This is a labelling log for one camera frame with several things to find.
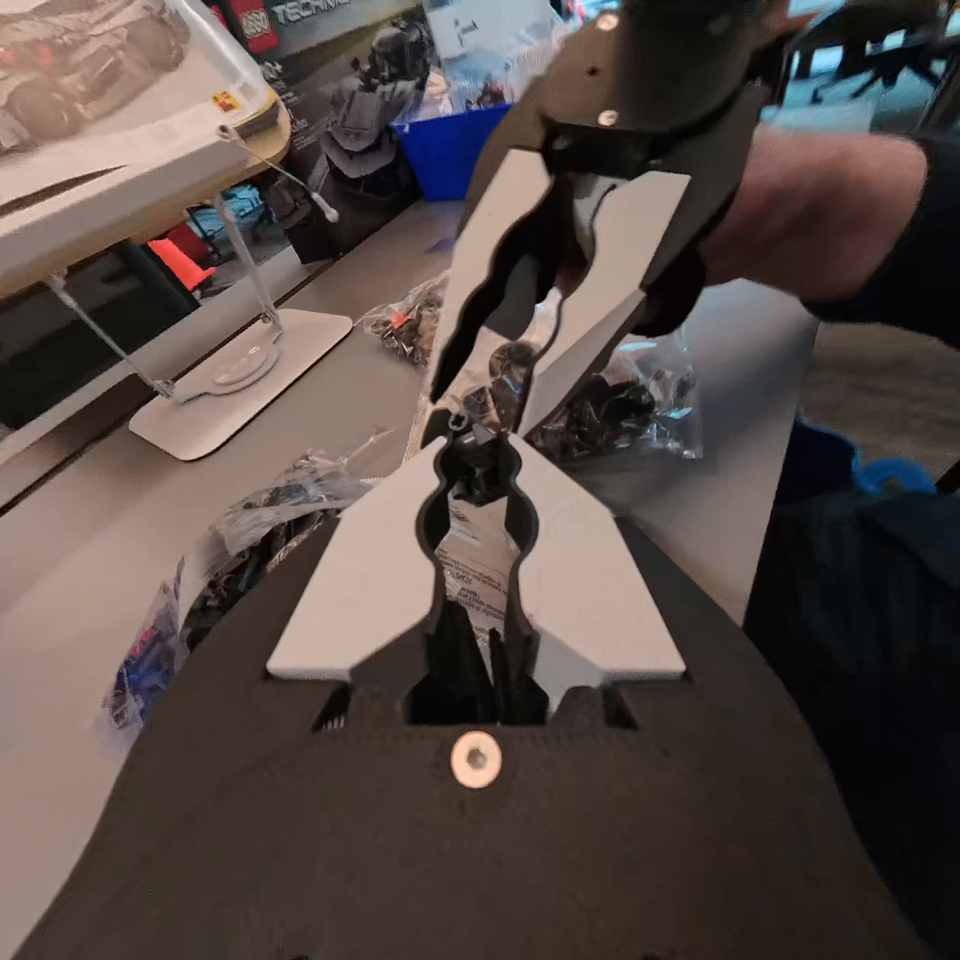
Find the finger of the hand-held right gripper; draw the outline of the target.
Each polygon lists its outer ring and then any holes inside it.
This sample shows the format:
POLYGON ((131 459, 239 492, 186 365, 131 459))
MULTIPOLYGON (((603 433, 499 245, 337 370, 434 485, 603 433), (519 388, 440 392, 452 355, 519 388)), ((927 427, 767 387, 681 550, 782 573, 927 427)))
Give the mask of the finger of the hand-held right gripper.
POLYGON ((431 403, 450 389, 502 302, 511 271, 533 251, 532 229, 553 185, 539 152, 508 150, 461 227, 433 342, 431 403))
POLYGON ((559 303, 552 339, 534 363, 518 435, 529 435, 606 366, 645 301, 642 282, 689 183, 689 174, 648 172, 599 201, 591 221, 593 258, 559 303))

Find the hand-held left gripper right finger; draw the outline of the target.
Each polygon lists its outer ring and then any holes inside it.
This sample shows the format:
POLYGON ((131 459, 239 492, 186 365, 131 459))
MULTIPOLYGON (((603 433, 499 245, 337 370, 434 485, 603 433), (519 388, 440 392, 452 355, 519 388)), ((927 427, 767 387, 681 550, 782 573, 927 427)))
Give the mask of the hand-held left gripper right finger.
POLYGON ((517 716, 542 723, 571 690, 673 682, 687 666, 610 510, 517 435, 500 460, 510 568, 504 647, 517 716))

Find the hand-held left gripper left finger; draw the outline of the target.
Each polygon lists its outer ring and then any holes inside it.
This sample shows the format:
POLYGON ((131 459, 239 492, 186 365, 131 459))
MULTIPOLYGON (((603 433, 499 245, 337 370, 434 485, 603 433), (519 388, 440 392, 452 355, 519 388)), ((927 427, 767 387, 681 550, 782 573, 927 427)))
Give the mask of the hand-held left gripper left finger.
POLYGON ((450 438, 435 438, 341 514, 267 659, 270 678, 349 688, 353 723, 411 722, 445 603, 436 544, 449 522, 436 510, 449 453, 450 438))

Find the printed clear bag of parts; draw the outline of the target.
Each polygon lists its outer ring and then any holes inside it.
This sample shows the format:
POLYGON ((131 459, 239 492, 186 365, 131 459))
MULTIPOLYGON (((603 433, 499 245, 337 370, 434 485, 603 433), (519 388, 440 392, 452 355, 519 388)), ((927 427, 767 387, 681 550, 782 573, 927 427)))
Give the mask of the printed clear bag of parts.
MULTIPOLYGON (((448 412, 464 411, 499 432, 524 394, 524 377, 548 335, 528 331, 508 341, 482 330, 479 356, 469 359, 451 386, 448 412)), ((486 506, 448 495, 449 531, 437 548, 448 599, 468 616, 486 673, 493 675, 490 634, 504 631, 509 574, 519 550, 505 527, 507 498, 486 506)))

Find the white-labelled bag of dark parts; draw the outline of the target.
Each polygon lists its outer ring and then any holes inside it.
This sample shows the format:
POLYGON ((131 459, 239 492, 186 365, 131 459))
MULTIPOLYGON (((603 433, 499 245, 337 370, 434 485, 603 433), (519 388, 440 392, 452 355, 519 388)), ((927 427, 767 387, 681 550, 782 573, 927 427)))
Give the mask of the white-labelled bag of dark parts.
POLYGON ((378 433, 336 458, 307 451, 206 529, 160 584, 103 698, 114 730, 139 732, 213 628, 298 546, 378 483, 366 469, 385 438, 378 433))

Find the person's right forearm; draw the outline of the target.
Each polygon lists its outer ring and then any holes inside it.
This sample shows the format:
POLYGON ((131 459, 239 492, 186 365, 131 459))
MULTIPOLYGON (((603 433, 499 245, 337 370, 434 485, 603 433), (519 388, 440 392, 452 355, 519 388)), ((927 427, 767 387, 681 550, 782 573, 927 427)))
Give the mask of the person's right forearm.
POLYGON ((830 296, 805 302, 825 322, 885 325, 959 348, 959 147, 929 137, 858 134, 844 200, 853 202, 829 266, 830 296))

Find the dark lego set box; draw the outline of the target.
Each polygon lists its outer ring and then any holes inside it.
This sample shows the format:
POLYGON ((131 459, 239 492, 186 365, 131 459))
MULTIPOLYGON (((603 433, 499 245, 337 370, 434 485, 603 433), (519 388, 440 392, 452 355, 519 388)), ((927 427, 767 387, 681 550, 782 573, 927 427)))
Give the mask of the dark lego set box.
POLYGON ((288 176, 254 183, 302 264, 341 258, 421 197, 393 124, 439 64, 422 2, 207 6, 289 114, 288 176))

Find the lego instruction booklet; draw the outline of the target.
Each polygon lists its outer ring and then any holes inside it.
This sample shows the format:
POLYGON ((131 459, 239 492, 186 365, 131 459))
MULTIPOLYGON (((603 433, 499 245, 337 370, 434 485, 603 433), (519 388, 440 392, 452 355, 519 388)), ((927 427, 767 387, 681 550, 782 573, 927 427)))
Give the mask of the lego instruction booklet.
POLYGON ((2 2, 2 217, 96 182, 239 165, 278 96, 203 2, 2 2))

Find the person's right hand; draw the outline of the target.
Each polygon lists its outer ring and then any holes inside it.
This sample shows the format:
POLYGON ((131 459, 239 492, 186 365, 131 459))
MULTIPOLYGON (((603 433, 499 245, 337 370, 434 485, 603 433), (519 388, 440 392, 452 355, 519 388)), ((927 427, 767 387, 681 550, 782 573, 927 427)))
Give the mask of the person's right hand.
POLYGON ((813 296, 825 197, 821 146, 813 134, 762 128, 755 135, 735 196, 699 247, 707 287, 743 280, 813 296))

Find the blue storage bin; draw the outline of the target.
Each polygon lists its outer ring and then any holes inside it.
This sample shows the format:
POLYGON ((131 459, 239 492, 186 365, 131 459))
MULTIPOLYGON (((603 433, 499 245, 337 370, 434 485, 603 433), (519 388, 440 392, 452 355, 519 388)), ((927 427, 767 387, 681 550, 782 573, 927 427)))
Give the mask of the blue storage bin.
POLYGON ((462 201, 474 168, 509 102, 433 117, 402 116, 390 126, 427 203, 462 201))

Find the clear bag of black red parts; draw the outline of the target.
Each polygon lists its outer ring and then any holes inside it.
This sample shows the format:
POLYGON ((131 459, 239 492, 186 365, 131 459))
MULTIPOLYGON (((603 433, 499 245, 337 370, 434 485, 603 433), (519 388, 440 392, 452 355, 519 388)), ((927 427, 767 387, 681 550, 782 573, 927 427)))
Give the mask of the clear bag of black red parts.
POLYGON ((354 323, 411 366, 425 370, 446 299, 450 271, 416 285, 401 300, 373 307, 354 323))

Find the clear bag with white label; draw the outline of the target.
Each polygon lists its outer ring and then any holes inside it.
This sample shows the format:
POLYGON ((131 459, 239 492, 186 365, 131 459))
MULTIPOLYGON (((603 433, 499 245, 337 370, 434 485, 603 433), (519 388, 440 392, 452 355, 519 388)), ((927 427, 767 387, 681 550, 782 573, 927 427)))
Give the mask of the clear bag with white label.
POLYGON ((572 34, 548 1, 421 3, 450 113, 522 98, 572 34))

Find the white book stand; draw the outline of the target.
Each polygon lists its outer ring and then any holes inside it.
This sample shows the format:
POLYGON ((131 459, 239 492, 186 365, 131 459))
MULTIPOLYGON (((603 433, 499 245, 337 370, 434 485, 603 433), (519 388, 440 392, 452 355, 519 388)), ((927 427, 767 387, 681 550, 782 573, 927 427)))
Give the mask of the white book stand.
POLYGON ((348 318, 279 308, 226 191, 286 152, 290 121, 228 37, 193 36, 184 62, 117 116, 2 152, 2 462, 139 378, 134 435, 181 461, 222 445, 341 342, 348 318), (252 298, 206 316, 147 247, 212 202, 252 298))

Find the person's legs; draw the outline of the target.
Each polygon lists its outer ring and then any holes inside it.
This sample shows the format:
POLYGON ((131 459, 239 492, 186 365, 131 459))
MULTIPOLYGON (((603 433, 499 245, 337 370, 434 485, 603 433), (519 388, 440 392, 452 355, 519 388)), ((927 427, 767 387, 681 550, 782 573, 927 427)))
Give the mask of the person's legs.
POLYGON ((886 467, 794 422, 743 628, 899 910, 958 958, 958 496, 886 467))

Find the orange red cone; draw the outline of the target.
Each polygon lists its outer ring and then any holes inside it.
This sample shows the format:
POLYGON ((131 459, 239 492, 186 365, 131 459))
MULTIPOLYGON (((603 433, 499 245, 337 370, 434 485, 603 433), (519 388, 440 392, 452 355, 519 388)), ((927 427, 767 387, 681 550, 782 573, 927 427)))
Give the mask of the orange red cone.
POLYGON ((152 239, 147 246, 181 286, 196 299, 210 293, 216 268, 203 268, 189 252, 167 236, 152 239))

